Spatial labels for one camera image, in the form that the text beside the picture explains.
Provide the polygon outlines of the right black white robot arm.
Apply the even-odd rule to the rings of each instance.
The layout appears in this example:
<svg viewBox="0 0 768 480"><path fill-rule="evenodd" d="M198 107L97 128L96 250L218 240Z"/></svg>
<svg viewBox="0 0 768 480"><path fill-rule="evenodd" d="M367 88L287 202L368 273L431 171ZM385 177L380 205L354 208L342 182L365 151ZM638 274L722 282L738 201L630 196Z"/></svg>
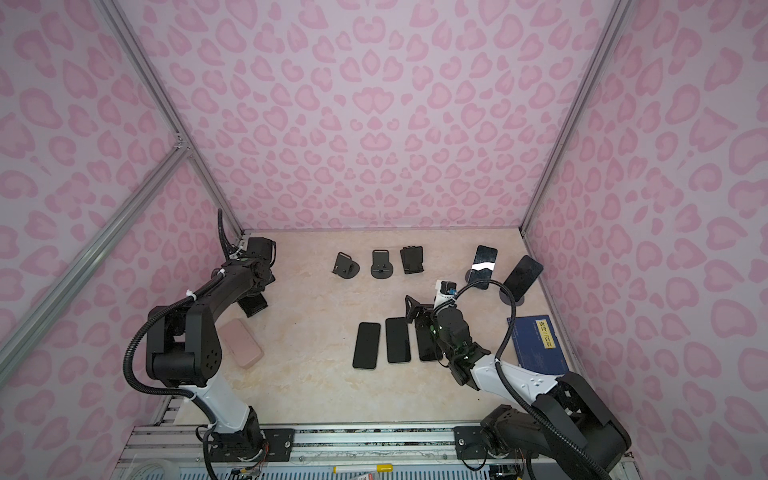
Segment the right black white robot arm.
<svg viewBox="0 0 768 480"><path fill-rule="evenodd" d="M452 297L432 304L406 297L406 319L425 332L461 386L504 399L480 423L481 444L492 456L520 452L556 462L570 479L606 479L630 450L630 435L579 374L526 370L473 340Z"/></svg>

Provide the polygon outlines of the black phone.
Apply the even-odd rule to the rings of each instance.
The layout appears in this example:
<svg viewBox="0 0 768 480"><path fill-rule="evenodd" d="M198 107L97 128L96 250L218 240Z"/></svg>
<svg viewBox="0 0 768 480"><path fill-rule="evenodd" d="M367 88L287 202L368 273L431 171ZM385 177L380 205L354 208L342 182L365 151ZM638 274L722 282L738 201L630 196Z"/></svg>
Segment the black phone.
<svg viewBox="0 0 768 480"><path fill-rule="evenodd" d="M377 366L381 324L361 322L358 326L352 366L354 369L374 370Z"/></svg>
<svg viewBox="0 0 768 480"><path fill-rule="evenodd" d="M268 307L268 302L261 293L244 295L237 300L247 318L251 318Z"/></svg>
<svg viewBox="0 0 768 480"><path fill-rule="evenodd" d="M543 265L529 255L524 255L504 281L509 293L521 297L531 288L543 272Z"/></svg>
<svg viewBox="0 0 768 480"><path fill-rule="evenodd" d="M414 328L419 360L422 362L441 360L443 354L433 337L430 326L422 321L415 321Z"/></svg>
<svg viewBox="0 0 768 480"><path fill-rule="evenodd" d="M498 250L496 248L486 245L477 246L471 268L469 269L473 271L473 281L470 284L492 278L497 256Z"/></svg>
<svg viewBox="0 0 768 480"><path fill-rule="evenodd" d="M407 320L403 317L385 320L387 361L390 364L411 361L410 337Z"/></svg>

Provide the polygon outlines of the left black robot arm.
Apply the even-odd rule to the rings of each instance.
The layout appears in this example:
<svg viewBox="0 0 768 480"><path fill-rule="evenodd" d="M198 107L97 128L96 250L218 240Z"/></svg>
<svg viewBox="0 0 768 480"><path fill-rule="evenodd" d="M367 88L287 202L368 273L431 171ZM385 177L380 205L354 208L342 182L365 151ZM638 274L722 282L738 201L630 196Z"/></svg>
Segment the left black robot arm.
<svg viewBox="0 0 768 480"><path fill-rule="evenodd" d="M154 308L151 313L159 319L146 334L148 376L188 392L208 419L209 441L245 458L259 453L265 440L254 409L219 373L223 351L216 321L232 304L248 318L267 308L263 291L275 281L275 260L273 240L249 238L245 250L228 259L208 284L187 294L185 305L169 307L166 313Z"/></svg>

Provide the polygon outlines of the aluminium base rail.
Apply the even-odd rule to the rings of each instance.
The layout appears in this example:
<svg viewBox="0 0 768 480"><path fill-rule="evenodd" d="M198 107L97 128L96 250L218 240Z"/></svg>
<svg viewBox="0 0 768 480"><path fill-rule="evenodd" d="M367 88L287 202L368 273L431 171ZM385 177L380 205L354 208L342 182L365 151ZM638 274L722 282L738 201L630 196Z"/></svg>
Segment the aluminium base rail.
<svg viewBox="0 0 768 480"><path fill-rule="evenodd" d="M265 428L265 462L212 461L205 466L192 425L137 427L121 453L114 479L562 479L554 460L470 459L456 455L458 427L475 422L274 424Z"/></svg>

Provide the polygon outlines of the black folding phone stand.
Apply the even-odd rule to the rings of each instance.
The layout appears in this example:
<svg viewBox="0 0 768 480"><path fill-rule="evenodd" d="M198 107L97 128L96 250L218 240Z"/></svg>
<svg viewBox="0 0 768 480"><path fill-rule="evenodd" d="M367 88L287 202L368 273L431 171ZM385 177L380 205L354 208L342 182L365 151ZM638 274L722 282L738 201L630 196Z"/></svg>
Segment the black folding phone stand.
<svg viewBox="0 0 768 480"><path fill-rule="evenodd" d="M406 275L418 274L424 271L424 253L422 246L406 246L400 250L403 272Z"/></svg>

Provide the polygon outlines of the blue book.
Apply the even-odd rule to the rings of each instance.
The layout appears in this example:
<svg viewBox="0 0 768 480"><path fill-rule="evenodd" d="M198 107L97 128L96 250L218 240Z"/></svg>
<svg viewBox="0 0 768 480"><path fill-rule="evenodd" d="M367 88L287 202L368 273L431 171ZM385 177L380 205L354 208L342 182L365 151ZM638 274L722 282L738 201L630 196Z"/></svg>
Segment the blue book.
<svg viewBox="0 0 768 480"><path fill-rule="evenodd" d="M548 315L517 317L512 343L519 366L532 372L561 376L569 371L563 349Z"/></svg>

